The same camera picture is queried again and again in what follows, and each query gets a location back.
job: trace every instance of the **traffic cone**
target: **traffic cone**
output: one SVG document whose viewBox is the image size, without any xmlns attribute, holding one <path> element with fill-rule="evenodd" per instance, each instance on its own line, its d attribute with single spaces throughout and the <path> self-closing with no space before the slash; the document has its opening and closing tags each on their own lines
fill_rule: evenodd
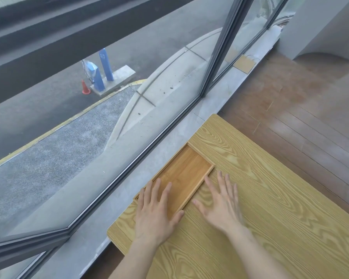
<svg viewBox="0 0 349 279">
<path fill-rule="evenodd" d="M 85 84 L 84 80 L 81 81 L 81 84 L 83 86 L 83 94 L 84 95 L 90 94 L 90 89 L 87 87 L 87 84 Z"/>
</svg>

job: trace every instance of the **wooden table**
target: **wooden table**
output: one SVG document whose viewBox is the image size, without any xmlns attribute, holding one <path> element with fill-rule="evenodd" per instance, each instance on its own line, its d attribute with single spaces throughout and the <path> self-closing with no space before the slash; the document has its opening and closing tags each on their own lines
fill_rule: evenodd
<svg viewBox="0 0 349 279">
<path fill-rule="evenodd" d="M 217 115 L 189 140 L 239 184 L 240 205 L 257 240 L 295 278 L 349 278 L 349 215 Z M 193 198 L 211 206 L 202 184 Z M 107 230 L 123 254 L 134 239 L 134 202 Z M 148 279 L 247 278 L 228 239 L 189 202 L 157 251 Z"/>
</svg>

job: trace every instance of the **person's right hand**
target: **person's right hand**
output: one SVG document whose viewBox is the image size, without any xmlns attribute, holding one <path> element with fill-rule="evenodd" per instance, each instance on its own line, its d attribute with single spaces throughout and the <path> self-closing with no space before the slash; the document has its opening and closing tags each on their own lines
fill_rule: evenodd
<svg viewBox="0 0 349 279">
<path fill-rule="evenodd" d="M 242 213 L 238 205 L 237 184 L 231 184 L 229 174 L 226 174 L 225 178 L 223 178 L 221 171 L 217 173 L 217 180 L 219 182 L 220 193 L 216 190 L 208 176 L 204 178 L 212 194 L 213 208 L 208 209 L 200 201 L 195 199 L 192 202 L 209 224 L 227 235 L 236 226 L 244 225 Z"/>
</svg>

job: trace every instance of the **yellow curb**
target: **yellow curb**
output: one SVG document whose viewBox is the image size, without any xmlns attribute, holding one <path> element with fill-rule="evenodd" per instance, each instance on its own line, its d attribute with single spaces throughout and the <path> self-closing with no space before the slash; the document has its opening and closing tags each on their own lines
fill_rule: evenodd
<svg viewBox="0 0 349 279">
<path fill-rule="evenodd" d="M 11 160 L 15 156 L 23 153 L 25 150 L 27 150 L 28 148 L 32 147 L 33 145 L 35 145 L 37 142 L 41 141 L 42 139 L 48 137 L 49 135 L 51 135 L 52 133 L 54 133 L 58 129 L 64 127 L 65 125 L 68 125 L 70 122 L 74 121 L 76 118 L 81 117 L 84 113 L 90 111 L 94 107 L 98 106 L 100 103 L 103 103 L 107 99 L 111 98 L 112 96 L 116 95 L 117 93 L 123 91 L 124 89 L 126 89 L 126 88 L 128 88 L 130 86 L 141 85 L 142 83 L 144 83 L 145 80 L 146 79 L 141 79 L 141 80 L 134 81 L 134 82 L 132 82 L 130 84 L 125 85 L 123 88 L 121 88 L 121 89 L 119 89 L 119 90 L 117 90 L 115 92 L 112 92 L 111 94 L 108 94 L 106 97 L 104 97 L 101 100 L 97 101 L 93 105 L 87 107 L 86 109 L 82 110 L 78 114 L 74 115 L 73 117 L 70 117 L 68 120 L 66 120 L 66 121 L 62 122 L 61 124 L 57 125 L 56 127 L 52 128 L 48 132 L 44 133 L 43 135 L 37 137 L 36 139 L 34 139 L 31 142 L 27 143 L 26 145 L 22 146 L 18 150 L 15 150 L 14 152 L 12 152 L 9 155 L 7 155 L 6 157 L 2 158 L 0 160 L 0 166 L 5 164 L 7 161 Z"/>
</svg>

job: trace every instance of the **blue post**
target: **blue post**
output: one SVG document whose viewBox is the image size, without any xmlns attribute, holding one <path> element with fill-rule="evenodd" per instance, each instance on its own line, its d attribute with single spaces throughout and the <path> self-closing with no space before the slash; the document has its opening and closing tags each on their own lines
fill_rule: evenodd
<svg viewBox="0 0 349 279">
<path fill-rule="evenodd" d="M 106 53 L 106 49 L 103 48 L 99 52 L 99 55 L 100 55 L 100 59 L 101 59 L 101 62 L 102 62 L 103 70 L 105 71 L 105 74 L 106 74 L 107 81 L 114 81 L 114 78 L 112 76 L 112 71 L 111 71 L 109 58 L 108 58 L 107 53 Z"/>
<path fill-rule="evenodd" d="M 87 68 L 94 81 L 93 85 L 96 90 L 103 91 L 105 89 L 105 86 L 103 84 L 102 76 L 98 67 L 92 62 L 87 62 Z"/>
</svg>

